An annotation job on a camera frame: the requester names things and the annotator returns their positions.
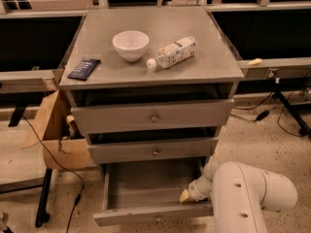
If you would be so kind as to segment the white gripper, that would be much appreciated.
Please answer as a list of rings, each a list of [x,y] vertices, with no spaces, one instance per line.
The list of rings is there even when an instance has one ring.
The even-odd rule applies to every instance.
[[[180,202],[192,203],[193,201],[202,201],[210,196],[212,188],[212,182],[204,176],[201,176],[189,184],[189,190],[183,190],[180,196]]]

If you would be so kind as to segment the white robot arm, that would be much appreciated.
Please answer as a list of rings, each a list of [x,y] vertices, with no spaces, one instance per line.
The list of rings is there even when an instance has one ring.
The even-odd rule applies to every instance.
[[[215,233],[268,233],[262,212],[280,213],[297,203],[293,182],[240,162],[208,163],[181,196],[182,203],[210,199]]]

